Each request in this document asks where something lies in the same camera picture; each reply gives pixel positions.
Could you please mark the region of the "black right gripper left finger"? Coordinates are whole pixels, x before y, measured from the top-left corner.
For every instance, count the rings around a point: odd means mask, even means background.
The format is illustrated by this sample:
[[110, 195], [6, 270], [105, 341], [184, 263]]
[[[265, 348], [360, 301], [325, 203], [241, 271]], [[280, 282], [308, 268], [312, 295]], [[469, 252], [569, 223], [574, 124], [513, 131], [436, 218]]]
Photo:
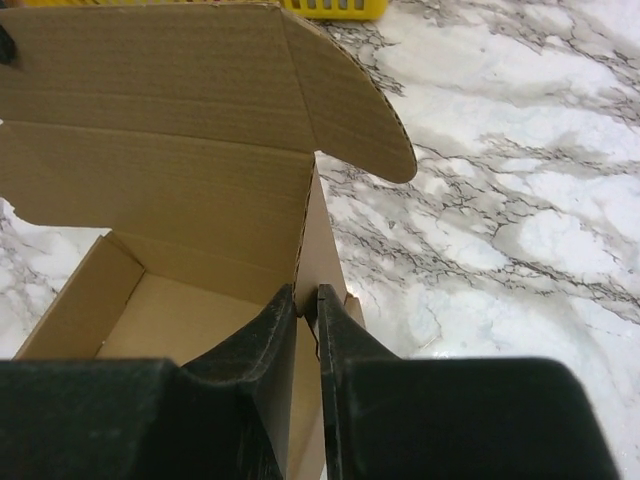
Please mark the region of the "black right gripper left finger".
[[5, 479], [282, 479], [293, 289], [184, 365], [161, 358], [1, 365]]

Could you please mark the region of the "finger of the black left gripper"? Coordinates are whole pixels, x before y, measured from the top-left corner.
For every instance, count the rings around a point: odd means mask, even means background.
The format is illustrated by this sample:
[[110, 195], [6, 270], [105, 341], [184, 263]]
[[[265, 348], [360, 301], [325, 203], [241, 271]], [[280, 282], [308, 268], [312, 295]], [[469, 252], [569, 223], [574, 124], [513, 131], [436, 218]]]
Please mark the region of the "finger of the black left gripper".
[[9, 67], [20, 65], [18, 46], [3, 26], [0, 26], [0, 64]]

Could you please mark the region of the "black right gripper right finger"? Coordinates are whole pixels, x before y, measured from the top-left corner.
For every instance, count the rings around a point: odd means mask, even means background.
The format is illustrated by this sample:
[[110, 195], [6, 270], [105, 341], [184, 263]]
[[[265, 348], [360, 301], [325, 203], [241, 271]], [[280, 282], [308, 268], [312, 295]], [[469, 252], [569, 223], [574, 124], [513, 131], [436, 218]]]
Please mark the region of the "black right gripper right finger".
[[609, 479], [586, 394], [544, 358], [406, 360], [317, 292], [332, 479]]

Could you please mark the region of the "brown cardboard box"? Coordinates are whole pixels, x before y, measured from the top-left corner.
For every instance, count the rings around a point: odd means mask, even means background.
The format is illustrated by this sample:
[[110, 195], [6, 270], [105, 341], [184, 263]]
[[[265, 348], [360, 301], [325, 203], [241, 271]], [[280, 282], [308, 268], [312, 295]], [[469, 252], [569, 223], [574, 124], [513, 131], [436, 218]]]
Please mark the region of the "brown cardboard box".
[[324, 465], [320, 286], [348, 314], [315, 155], [381, 179], [413, 148], [367, 72], [274, 3], [5, 8], [1, 194], [23, 220], [100, 228], [10, 361], [184, 365], [293, 289], [286, 475]]

